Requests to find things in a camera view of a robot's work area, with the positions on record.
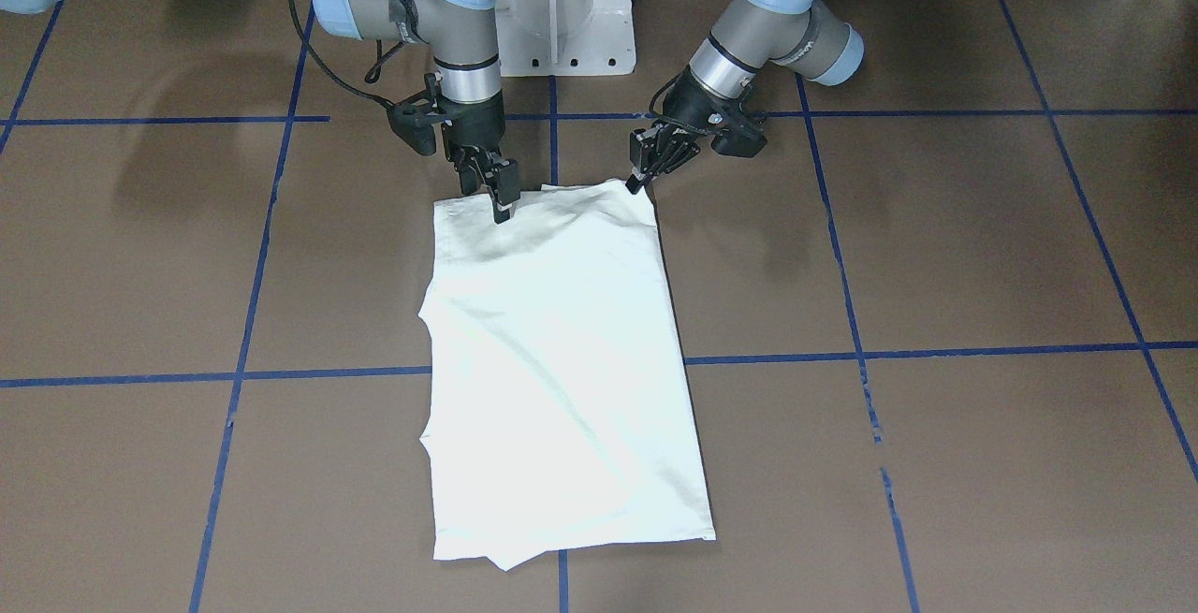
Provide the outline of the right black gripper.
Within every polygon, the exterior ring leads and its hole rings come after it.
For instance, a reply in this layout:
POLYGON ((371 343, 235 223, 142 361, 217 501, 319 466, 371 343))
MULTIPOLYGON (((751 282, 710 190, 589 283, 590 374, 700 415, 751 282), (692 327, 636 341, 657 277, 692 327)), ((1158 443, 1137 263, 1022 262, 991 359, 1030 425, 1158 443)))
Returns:
POLYGON ((462 196, 474 195, 482 187, 482 172, 489 172, 489 195, 496 225, 504 224, 513 216, 521 195, 518 160, 501 154, 504 138, 504 97, 492 96, 488 101, 462 104, 440 97, 440 110, 446 121, 446 160, 458 172, 462 196))

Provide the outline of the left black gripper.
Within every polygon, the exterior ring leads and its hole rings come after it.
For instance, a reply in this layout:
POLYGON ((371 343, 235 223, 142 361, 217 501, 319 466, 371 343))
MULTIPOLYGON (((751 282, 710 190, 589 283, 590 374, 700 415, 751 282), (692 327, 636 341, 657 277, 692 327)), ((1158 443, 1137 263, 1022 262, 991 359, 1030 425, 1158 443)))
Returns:
POLYGON ((718 154, 740 156, 740 93, 720 95, 698 80, 691 67, 680 71, 651 98, 648 128, 629 138, 633 174, 629 194, 636 195, 659 175, 673 172, 701 152, 698 140, 710 136, 718 154))

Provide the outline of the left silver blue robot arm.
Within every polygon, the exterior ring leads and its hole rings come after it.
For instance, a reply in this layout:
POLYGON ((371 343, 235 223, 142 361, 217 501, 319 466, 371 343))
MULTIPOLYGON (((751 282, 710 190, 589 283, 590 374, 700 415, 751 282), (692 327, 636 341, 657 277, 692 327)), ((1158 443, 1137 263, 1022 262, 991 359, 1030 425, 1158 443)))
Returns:
MULTIPOLYGON (((1184 47, 1146 40, 1164 22, 1138 0, 996 0, 1014 45, 1002 59, 1019 63, 1018 84, 1036 107, 922 109, 928 119, 1137 117, 1194 114, 1194 80, 1172 68, 1184 47)), ((637 194, 674 172, 709 142, 715 153, 752 158, 766 148, 766 113, 750 109, 754 81, 766 66, 795 79, 840 87, 866 59, 861 34, 825 0, 731 0, 692 59, 651 98, 651 126, 630 136, 637 194)))

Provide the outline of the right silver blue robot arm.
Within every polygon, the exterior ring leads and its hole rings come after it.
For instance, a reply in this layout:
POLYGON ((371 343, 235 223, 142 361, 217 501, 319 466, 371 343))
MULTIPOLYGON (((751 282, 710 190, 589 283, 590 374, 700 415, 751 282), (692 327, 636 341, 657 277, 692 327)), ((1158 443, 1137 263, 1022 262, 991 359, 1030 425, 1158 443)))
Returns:
MULTIPOLYGON (((495 8, 496 0, 311 0, 314 19, 326 34, 375 43, 367 83, 376 81, 388 60, 407 47, 431 50, 424 87, 403 101, 356 87, 334 71, 329 79, 381 107, 393 134, 415 153, 444 153, 462 195, 488 192, 494 220, 504 224, 521 188, 518 162, 501 152, 506 110, 495 8)), ((288 16, 308 57, 327 69, 313 50, 297 0, 288 0, 288 16)))

